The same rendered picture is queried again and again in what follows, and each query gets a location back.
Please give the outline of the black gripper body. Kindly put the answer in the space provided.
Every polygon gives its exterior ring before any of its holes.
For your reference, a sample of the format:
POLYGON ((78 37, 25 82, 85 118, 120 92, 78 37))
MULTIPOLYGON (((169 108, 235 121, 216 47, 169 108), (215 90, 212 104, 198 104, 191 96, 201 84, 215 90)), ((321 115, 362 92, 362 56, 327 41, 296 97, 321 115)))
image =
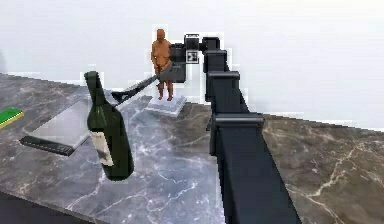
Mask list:
POLYGON ((186 50, 182 43, 170 45, 171 66, 159 74, 160 81, 184 83, 186 80, 186 50))

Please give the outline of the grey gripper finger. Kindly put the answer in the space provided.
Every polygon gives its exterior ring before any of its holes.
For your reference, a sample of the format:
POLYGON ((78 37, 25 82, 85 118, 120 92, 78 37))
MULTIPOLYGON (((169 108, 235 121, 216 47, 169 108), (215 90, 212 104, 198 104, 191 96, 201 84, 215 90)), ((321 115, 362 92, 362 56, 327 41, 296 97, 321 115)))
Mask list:
POLYGON ((114 91, 111 93, 111 95, 114 98, 123 98, 124 96, 126 97, 132 97, 144 88, 146 88, 148 85, 150 85, 152 82, 154 82, 157 79, 156 75, 153 75, 145 80, 142 80, 141 82, 134 84, 131 87, 128 87, 127 89, 123 91, 114 91))
POLYGON ((115 100, 121 104, 124 101, 130 99, 131 97, 135 96, 139 92, 141 92, 143 89, 148 87, 150 84, 152 84, 155 81, 155 78, 148 78, 145 80, 142 80, 141 82, 127 88, 126 90, 116 92, 115 93, 115 100))

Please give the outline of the orange figure statue white base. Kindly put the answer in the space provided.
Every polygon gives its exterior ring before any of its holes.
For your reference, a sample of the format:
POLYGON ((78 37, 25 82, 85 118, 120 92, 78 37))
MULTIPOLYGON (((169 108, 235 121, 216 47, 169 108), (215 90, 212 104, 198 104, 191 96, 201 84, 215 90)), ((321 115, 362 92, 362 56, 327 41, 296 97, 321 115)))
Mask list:
MULTIPOLYGON (((170 45, 171 43, 165 38, 165 31, 158 29, 156 40, 152 43, 151 50, 151 61, 158 80, 159 74, 167 70, 172 64, 170 61, 170 45)), ((153 97, 150 100, 147 110, 166 116, 177 117, 186 102, 186 98, 174 94, 174 84, 170 80, 159 80, 157 84, 158 97, 153 97)))

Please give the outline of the dark green wine bottle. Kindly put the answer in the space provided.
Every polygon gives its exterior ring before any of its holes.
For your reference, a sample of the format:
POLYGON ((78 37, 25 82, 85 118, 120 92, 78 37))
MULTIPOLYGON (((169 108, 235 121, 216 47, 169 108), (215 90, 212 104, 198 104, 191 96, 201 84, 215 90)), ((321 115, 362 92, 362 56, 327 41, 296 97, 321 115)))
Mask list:
POLYGON ((97 71, 84 74, 91 98, 87 127, 106 177, 111 181, 127 179, 134 171, 122 114, 105 97, 97 71))

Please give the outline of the grey laptop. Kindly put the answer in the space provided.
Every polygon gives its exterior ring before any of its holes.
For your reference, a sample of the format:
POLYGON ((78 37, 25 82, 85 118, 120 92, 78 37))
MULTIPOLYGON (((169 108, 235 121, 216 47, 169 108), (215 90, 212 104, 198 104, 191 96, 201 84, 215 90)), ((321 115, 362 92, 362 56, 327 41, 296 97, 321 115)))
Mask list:
POLYGON ((69 157, 89 137, 88 113, 88 100, 79 100, 20 139, 20 143, 69 157))

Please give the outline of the green book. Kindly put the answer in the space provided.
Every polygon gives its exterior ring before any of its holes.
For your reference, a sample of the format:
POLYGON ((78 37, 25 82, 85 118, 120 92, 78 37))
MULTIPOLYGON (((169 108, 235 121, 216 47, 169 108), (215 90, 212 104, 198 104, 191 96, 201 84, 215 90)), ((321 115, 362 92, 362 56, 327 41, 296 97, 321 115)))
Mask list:
POLYGON ((24 112, 20 109, 9 108, 0 112, 0 129, 13 123, 24 116, 24 112))

